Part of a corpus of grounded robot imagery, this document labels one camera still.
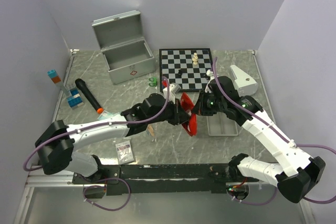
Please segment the red first aid kit pouch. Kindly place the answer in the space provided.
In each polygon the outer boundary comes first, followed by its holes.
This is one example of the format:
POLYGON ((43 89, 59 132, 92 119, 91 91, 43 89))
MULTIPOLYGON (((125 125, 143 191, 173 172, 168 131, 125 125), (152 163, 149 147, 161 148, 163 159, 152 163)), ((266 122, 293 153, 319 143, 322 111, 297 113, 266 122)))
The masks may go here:
POLYGON ((189 120, 182 124, 182 127, 189 136, 195 136, 197 133, 197 119, 196 114, 192 112, 194 103, 185 92, 182 93, 180 103, 184 111, 190 116, 189 120))

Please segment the metal first aid case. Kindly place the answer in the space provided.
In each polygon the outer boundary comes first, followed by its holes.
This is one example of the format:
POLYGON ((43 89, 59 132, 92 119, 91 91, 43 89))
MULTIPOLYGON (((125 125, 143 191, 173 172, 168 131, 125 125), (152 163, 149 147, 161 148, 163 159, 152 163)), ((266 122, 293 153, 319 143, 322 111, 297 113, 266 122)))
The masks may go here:
POLYGON ((91 26, 113 84, 156 70, 154 55, 144 38, 140 11, 97 19, 91 26))

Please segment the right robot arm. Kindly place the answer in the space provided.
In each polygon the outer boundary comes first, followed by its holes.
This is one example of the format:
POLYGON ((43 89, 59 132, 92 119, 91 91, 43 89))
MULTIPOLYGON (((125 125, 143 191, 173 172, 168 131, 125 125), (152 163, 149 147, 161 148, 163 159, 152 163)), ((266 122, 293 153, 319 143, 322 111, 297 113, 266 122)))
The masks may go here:
POLYGON ((192 111, 202 116, 224 113, 254 136, 276 160, 266 163, 238 154, 229 162, 231 179, 241 181, 250 177, 267 182, 292 203, 302 200, 319 182, 325 161, 312 157, 285 136, 254 98, 239 96, 229 77, 210 78, 192 111))

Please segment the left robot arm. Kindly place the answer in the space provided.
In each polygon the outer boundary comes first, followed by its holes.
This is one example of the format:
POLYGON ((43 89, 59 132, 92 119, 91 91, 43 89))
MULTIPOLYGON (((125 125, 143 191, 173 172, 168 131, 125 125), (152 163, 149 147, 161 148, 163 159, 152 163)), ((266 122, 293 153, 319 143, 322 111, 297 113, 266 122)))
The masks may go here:
POLYGON ((94 155, 79 153, 79 149, 107 139, 139 134, 153 123, 167 121, 171 125, 181 125, 189 119, 179 99, 167 101, 163 95, 154 93, 143 102, 104 120, 69 125, 63 120, 54 121, 35 146, 46 175, 67 170, 98 183, 104 172, 100 160, 94 155))

